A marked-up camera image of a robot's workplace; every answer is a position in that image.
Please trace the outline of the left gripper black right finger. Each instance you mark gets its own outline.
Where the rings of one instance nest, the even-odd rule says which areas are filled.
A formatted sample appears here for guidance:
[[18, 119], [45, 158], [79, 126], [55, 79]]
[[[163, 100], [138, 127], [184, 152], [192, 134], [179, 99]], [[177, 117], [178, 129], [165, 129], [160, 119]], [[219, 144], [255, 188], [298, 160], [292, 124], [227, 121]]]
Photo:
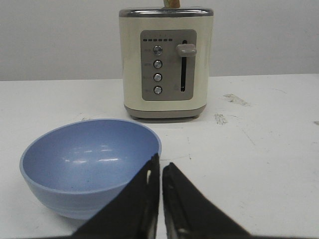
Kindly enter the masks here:
[[251, 235], [212, 204], [170, 163], [163, 169], [162, 192], [169, 239], [248, 239]]

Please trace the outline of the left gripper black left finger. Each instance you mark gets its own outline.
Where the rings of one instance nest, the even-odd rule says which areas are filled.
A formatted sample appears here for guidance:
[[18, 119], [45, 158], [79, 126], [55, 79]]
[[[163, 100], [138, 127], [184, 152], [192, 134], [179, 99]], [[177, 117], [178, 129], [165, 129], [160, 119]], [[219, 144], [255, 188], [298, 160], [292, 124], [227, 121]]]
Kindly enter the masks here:
[[82, 225], [72, 239], [155, 239], [160, 201], [156, 153], [125, 188]]

